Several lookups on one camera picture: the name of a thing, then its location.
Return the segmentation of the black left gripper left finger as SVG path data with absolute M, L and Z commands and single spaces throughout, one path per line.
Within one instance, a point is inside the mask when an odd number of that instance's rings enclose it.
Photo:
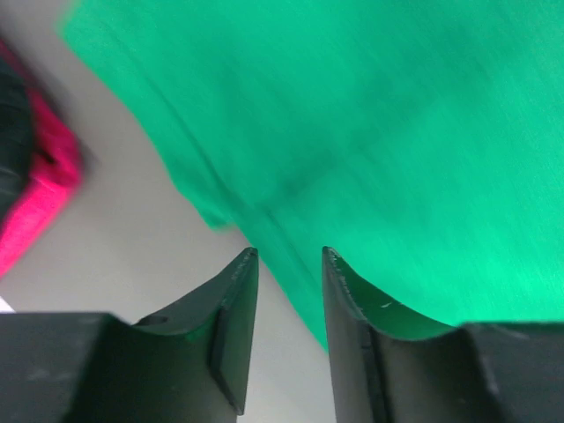
M 129 324 L 109 313 L 1 317 L 4 422 L 234 422 L 245 409 L 258 253 Z

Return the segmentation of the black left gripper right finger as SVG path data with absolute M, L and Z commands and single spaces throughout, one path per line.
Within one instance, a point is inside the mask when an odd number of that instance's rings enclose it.
M 323 301 L 340 422 L 560 422 L 561 323 L 449 327 L 324 248 Z

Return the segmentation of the green t-shirt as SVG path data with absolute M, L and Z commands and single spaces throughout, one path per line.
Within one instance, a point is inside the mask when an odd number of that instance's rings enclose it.
M 562 319 L 562 2 L 78 1 L 61 35 L 319 343 L 323 247 L 385 310 Z

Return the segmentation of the folded pink t-shirt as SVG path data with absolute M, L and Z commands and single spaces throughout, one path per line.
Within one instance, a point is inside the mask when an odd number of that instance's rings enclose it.
M 1 221 L 1 274 L 5 275 L 48 229 L 82 182 L 75 134 L 63 123 L 19 58 L 1 43 L 4 59 L 23 79 L 33 119 L 33 154 L 25 190 Z

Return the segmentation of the folded black t-shirt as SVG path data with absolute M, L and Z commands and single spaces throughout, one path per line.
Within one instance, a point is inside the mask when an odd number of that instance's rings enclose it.
M 1 60 L 1 221 L 29 180 L 33 119 L 23 79 Z

